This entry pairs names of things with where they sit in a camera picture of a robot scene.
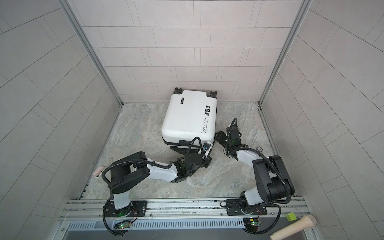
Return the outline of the right circuit board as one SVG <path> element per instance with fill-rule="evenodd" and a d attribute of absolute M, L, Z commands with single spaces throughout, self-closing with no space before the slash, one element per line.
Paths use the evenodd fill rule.
<path fill-rule="evenodd" d="M 263 222 L 261 220 L 253 219 L 253 218 L 244 218 L 243 222 L 244 222 L 244 226 L 246 228 L 256 228 L 256 229 L 258 229 L 263 224 Z"/>

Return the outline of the green sticky note block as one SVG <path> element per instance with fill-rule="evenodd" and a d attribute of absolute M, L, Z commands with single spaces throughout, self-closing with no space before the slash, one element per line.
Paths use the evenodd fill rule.
<path fill-rule="evenodd" d="M 295 213 L 291 212 L 291 213 L 287 213 L 285 214 L 287 220 L 289 222 L 292 222 L 292 221 L 296 221 L 298 218 L 296 217 Z"/>

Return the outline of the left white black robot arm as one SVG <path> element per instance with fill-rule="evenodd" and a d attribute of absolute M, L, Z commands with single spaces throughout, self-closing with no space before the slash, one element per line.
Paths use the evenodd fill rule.
<path fill-rule="evenodd" d="M 114 208 L 120 210 L 130 206 L 130 190 L 145 179 L 179 183 L 200 168 L 207 168 L 212 160 L 212 148 L 212 145 L 204 144 L 199 150 L 187 149 L 184 156 L 168 165 L 148 159 L 144 152 L 112 163 L 102 172 L 102 179 L 108 185 Z"/>

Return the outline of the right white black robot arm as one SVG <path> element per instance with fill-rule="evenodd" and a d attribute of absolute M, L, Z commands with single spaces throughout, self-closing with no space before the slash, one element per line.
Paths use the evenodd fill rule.
<path fill-rule="evenodd" d="M 223 146 L 228 157 L 246 163 L 254 170 L 256 187 L 242 192 L 239 198 L 243 212 L 248 214 L 257 207 L 272 207 L 291 201 L 295 189 L 280 156 L 266 157 L 261 151 L 243 144 L 235 125 L 228 127 L 226 132 L 216 133 L 215 141 Z"/>

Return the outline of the circuit board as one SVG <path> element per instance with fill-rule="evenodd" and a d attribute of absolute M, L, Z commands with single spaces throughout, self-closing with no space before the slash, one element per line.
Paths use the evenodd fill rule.
<path fill-rule="evenodd" d="M 125 230 L 125 229 L 129 229 L 131 227 L 132 223 L 130 221 L 123 221 L 123 222 L 119 222 L 119 223 L 116 223 L 114 225 L 114 230 Z"/>
<path fill-rule="evenodd" d="M 256 228 L 256 229 L 258 229 L 263 224 L 263 222 L 261 220 L 253 219 L 253 218 L 244 218 L 243 222 L 244 222 L 244 226 L 246 228 Z"/>

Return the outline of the left circuit board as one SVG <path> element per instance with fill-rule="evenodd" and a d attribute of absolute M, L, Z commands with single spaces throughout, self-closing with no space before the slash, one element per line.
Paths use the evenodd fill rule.
<path fill-rule="evenodd" d="M 131 227 L 132 223 L 130 221 L 123 221 L 123 222 L 119 222 L 119 223 L 116 223 L 114 225 L 114 230 L 125 230 L 125 229 L 129 229 Z"/>

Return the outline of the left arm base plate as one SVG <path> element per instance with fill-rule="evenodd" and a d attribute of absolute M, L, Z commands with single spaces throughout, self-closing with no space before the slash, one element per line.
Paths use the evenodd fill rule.
<path fill-rule="evenodd" d="M 117 210 L 113 200 L 104 206 L 103 216 L 107 218 L 133 218 L 144 217 L 146 213 L 147 201 L 133 201 L 128 207 Z"/>

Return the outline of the pink small device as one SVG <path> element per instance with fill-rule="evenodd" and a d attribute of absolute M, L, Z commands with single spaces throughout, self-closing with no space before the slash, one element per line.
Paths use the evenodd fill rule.
<path fill-rule="evenodd" d="M 105 170 L 105 167 L 103 167 L 103 166 L 97 167 L 95 169 L 95 171 L 93 172 L 93 174 L 92 174 L 93 177 L 94 178 L 99 178 L 102 175 L 102 173 L 104 172 L 104 170 Z"/>

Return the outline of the black white suitcase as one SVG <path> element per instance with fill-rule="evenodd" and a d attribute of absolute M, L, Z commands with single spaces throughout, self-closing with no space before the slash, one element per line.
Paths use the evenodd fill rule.
<path fill-rule="evenodd" d="M 162 125 L 162 138 L 175 152 L 185 155 L 195 137 L 202 145 L 214 143 L 217 92 L 175 88 Z"/>

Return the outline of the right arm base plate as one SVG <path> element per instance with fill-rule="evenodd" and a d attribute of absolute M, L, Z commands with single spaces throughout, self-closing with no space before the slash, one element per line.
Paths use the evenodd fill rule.
<path fill-rule="evenodd" d="M 246 216 L 268 214 L 267 209 L 260 204 L 249 205 L 245 199 L 227 199 L 223 207 L 226 208 L 228 216 Z"/>

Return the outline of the aluminium mounting rail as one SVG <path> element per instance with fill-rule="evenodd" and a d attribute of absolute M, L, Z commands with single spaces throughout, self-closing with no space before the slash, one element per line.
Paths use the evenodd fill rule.
<path fill-rule="evenodd" d="M 209 219 L 227 218 L 225 198 L 195 199 L 146 199 L 147 204 L 138 208 L 145 211 L 140 220 L 158 219 Z M 70 200 L 59 215 L 63 220 L 101 220 L 106 200 Z"/>

